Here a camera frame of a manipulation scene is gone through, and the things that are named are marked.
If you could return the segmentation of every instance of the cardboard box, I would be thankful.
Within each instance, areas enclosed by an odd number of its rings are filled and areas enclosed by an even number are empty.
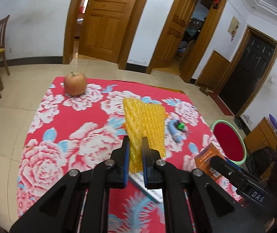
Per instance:
[[[195,157],[195,164],[197,168],[204,171],[212,180],[216,181],[222,175],[210,166],[210,159],[213,156],[220,156],[222,159],[225,159],[215,145],[210,143]]]

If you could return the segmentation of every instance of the black baseboard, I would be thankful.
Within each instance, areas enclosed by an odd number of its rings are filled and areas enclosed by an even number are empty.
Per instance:
[[[189,81],[189,83],[190,83],[190,84],[195,84],[196,81],[197,81],[196,79],[191,78],[190,81]]]
[[[29,57],[21,59],[7,60],[8,66],[14,65],[31,65],[31,64],[62,64],[62,56],[50,57]],[[0,61],[0,67],[4,67],[4,62]]]
[[[139,72],[139,73],[146,73],[147,66],[136,65],[132,63],[127,63],[125,66],[125,70],[132,71],[132,72]]]

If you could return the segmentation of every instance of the black bag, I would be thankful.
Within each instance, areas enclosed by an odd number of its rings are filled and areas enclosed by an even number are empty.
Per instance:
[[[264,171],[267,170],[271,163],[275,161],[276,160],[273,150],[267,146],[251,153],[251,155],[246,160],[245,165],[248,168],[250,174],[259,178],[264,173]]]

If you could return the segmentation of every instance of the doormat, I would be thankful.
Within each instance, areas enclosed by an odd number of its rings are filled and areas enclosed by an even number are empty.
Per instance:
[[[225,116],[233,116],[227,106],[221,101],[217,94],[208,92],[209,96],[213,99],[213,101],[217,104],[220,110],[223,112]]]

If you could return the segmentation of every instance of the metal screw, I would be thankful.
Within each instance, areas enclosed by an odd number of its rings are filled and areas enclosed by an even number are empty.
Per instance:
[[[200,177],[202,176],[203,172],[200,169],[193,170],[193,175]]]
[[[105,165],[107,165],[107,166],[112,166],[114,163],[115,163],[115,161],[112,159],[108,159],[105,161]]]
[[[68,174],[72,177],[75,177],[78,174],[78,170],[77,169],[72,169],[68,172]]]
[[[156,164],[157,164],[157,166],[164,166],[166,164],[166,162],[163,159],[158,159],[156,161]]]

